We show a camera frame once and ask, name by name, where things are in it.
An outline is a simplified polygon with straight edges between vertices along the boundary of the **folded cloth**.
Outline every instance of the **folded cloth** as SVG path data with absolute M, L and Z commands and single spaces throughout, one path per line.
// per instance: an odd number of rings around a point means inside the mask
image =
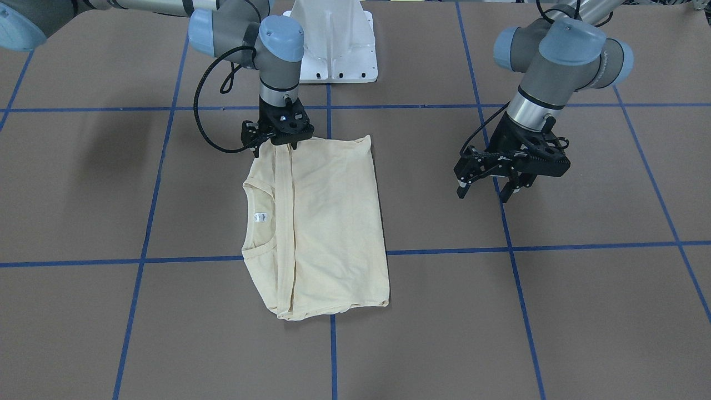
M 370 136 L 265 142 L 242 185 L 247 269 L 283 320 L 388 304 L 383 225 Z

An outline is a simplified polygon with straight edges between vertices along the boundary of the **blue joint cap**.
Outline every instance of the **blue joint cap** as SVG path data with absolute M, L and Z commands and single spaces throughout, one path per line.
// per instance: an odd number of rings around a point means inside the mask
M 538 46 L 540 54 L 560 65 L 585 65 L 600 56 L 607 37 L 589 23 L 572 18 L 559 19 Z
M 623 80 L 627 79 L 629 76 L 629 73 L 632 72 L 632 68 L 634 67 L 634 53 L 632 52 L 632 48 L 624 42 L 618 41 L 613 39 L 617 43 L 619 43 L 620 47 L 622 47 L 622 68 L 620 69 L 620 74 L 617 75 L 617 78 L 610 83 L 610 85 L 617 85 L 618 83 L 622 82 Z
M 188 24 L 188 40 L 197 51 L 215 57 L 212 11 L 196 9 L 193 12 Z
M 47 35 L 24 15 L 0 3 L 0 46 L 32 51 L 47 41 Z
M 295 63 L 304 57 L 304 30 L 288 16 L 268 16 L 260 25 L 260 40 L 276 57 Z
M 516 34 L 517 30 L 518 26 L 504 29 L 493 44 L 493 60 L 496 65 L 507 70 L 513 70 L 513 66 L 511 66 L 511 45 L 513 44 L 513 35 Z

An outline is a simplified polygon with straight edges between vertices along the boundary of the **robotic arm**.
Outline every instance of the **robotic arm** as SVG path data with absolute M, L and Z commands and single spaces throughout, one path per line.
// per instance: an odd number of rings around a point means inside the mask
M 471 184 L 488 176 L 507 177 L 502 202 L 538 175 L 561 177 L 570 167 L 568 141 L 553 134 L 556 118 L 573 92 L 621 82 L 632 69 L 628 45 L 610 39 L 591 23 L 602 20 L 621 0 L 568 0 L 543 12 L 526 28 L 507 28 L 496 40 L 499 66 L 525 73 L 517 93 L 483 152 L 466 141 L 454 168 L 462 199 Z M 503 111 L 506 105 L 497 112 Z
M 137 9 L 189 16 L 194 49 L 217 60 L 198 85 L 194 110 L 205 140 L 224 152 L 252 149 L 271 140 L 290 144 L 314 133 L 299 99 L 304 31 L 296 20 L 270 16 L 274 0 L 0 0 L 0 46 L 31 51 L 77 15 L 89 10 Z M 242 123 L 242 149 L 223 149 L 208 139 L 198 115 L 198 96 L 209 71 L 222 60 L 260 71 L 260 118 Z

